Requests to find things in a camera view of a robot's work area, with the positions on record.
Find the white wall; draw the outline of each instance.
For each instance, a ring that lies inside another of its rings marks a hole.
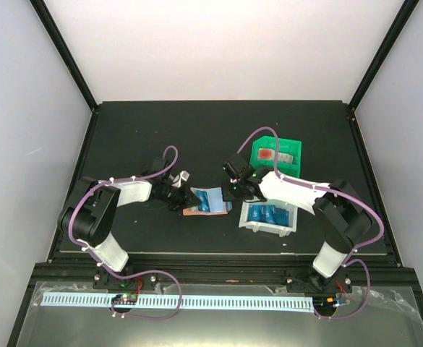
[[[357,114],[403,261],[423,288],[423,1]]]
[[[403,0],[46,3],[98,102],[349,102]]]
[[[46,259],[89,116],[30,2],[0,1],[0,346]]]

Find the purple cable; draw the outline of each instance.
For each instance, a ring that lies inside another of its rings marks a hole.
[[[270,127],[260,127],[259,129],[256,129],[255,131],[253,131],[253,133],[251,133],[250,136],[248,136],[248,138],[245,140],[245,142],[243,142],[242,146],[240,146],[240,148],[237,150],[237,153],[240,153],[244,147],[247,145],[247,143],[258,133],[261,132],[263,130],[268,130],[269,132],[272,132],[272,134],[275,137],[275,160],[274,160],[274,173],[275,175],[279,178],[279,179],[283,179],[285,182],[288,183],[292,183],[292,184],[296,184],[298,186],[301,187],[305,187],[305,188],[309,188],[309,189],[316,189],[316,190],[320,190],[322,192],[327,192],[327,193],[331,193],[331,194],[336,194],[340,197],[344,197],[345,199],[353,202],[356,205],[359,205],[360,207],[362,207],[364,210],[366,210],[378,223],[379,226],[379,231],[378,231],[378,235],[376,235],[375,237],[371,238],[370,240],[361,242],[359,244],[354,245],[353,249],[349,252],[349,254],[346,256],[345,260],[343,261],[343,266],[344,267],[348,267],[351,264],[354,264],[355,262],[359,262],[365,270],[365,275],[367,277],[367,292],[365,295],[365,300],[364,303],[361,305],[360,308],[358,308],[355,312],[348,314],[344,317],[337,317],[337,318],[331,318],[331,317],[325,317],[325,316],[321,316],[317,311],[315,311],[315,314],[322,319],[335,319],[335,320],[344,320],[347,318],[351,318],[356,316],[357,314],[359,314],[367,305],[367,302],[369,302],[369,293],[370,293],[370,274],[369,274],[369,270],[367,269],[367,266],[365,265],[365,263],[360,260],[360,259],[355,259],[352,260],[350,262],[349,259],[352,257],[352,255],[357,252],[357,250],[359,248],[362,248],[364,246],[367,246],[368,244],[373,244],[374,242],[378,241],[379,239],[381,239],[381,237],[383,236],[383,234],[385,233],[385,225],[383,224],[380,216],[368,205],[364,204],[361,200],[352,197],[349,194],[343,193],[343,192],[339,192],[338,190],[334,190],[331,188],[327,188],[327,187],[321,187],[321,186],[312,186],[311,184],[307,184],[307,183],[302,183],[300,181],[297,181],[295,179],[291,179],[289,176],[284,176],[282,177],[281,174],[278,172],[277,169],[277,161],[278,161],[278,151],[279,151],[279,140],[278,140],[278,135],[275,132],[274,129],[270,128]]]
[[[76,240],[73,236],[73,225],[74,225],[74,220],[76,219],[77,214],[79,213],[79,211],[81,211],[81,208],[84,206],[84,204],[86,203],[87,199],[89,199],[89,197],[91,197],[94,192],[96,192],[98,189],[100,189],[103,186],[109,186],[111,184],[115,184],[115,183],[127,183],[127,182],[132,182],[132,181],[142,181],[142,180],[146,180],[146,179],[152,179],[154,177],[160,176],[162,174],[164,174],[165,172],[167,172],[168,170],[170,170],[174,164],[177,162],[177,157],[179,156],[179,152],[177,150],[176,147],[174,146],[168,146],[164,153],[163,153],[163,157],[166,156],[166,153],[168,152],[168,150],[174,150],[175,152],[175,156],[174,159],[172,161],[171,164],[169,164],[167,167],[165,167],[163,170],[153,173],[151,175],[147,175],[147,176],[142,176],[142,177],[129,177],[129,178],[125,178],[125,179],[114,179],[113,181],[102,181],[99,184],[96,184],[94,187],[92,187],[91,189],[89,189],[87,191],[87,193],[84,195],[84,197],[82,197],[82,199],[80,200],[80,202],[78,202],[78,204],[76,205],[76,207],[74,208],[74,211],[72,213],[72,217],[69,220],[68,223],[68,237],[70,239],[71,242],[73,242],[74,244],[77,244],[78,246],[84,247],[86,248],[87,245],[79,242],[78,240]],[[98,259],[98,257],[94,254],[94,252],[92,252],[90,249],[88,250],[89,255],[97,262],[97,263],[101,263],[101,260]],[[168,318],[173,317],[174,315],[177,314],[177,312],[179,311],[179,308],[181,307],[181,303],[182,303],[182,289],[181,286],[177,280],[177,278],[175,278],[172,274],[167,273],[166,271],[161,271],[161,270],[149,270],[149,271],[142,271],[141,273],[134,273],[132,275],[128,275],[128,276],[121,276],[117,273],[115,273],[111,268],[109,268],[107,265],[102,264],[102,267],[113,277],[118,278],[119,280],[129,280],[131,278],[135,278],[135,277],[140,277],[143,275],[147,275],[148,273],[159,273],[161,275],[165,275],[168,276],[171,280],[173,280],[173,282],[175,282],[175,284],[177,285],[178,291],[179,291],[179,300],[177,303],[176,308],[174,309],[174,311],[166,316],[163,317],[149,317],[149,316],[141,316],[141,315],[137,315],[137,314],[125,314],[125,316],[127,317],[134,317],[134,318],[142,318],[144,320],[167,320]]]

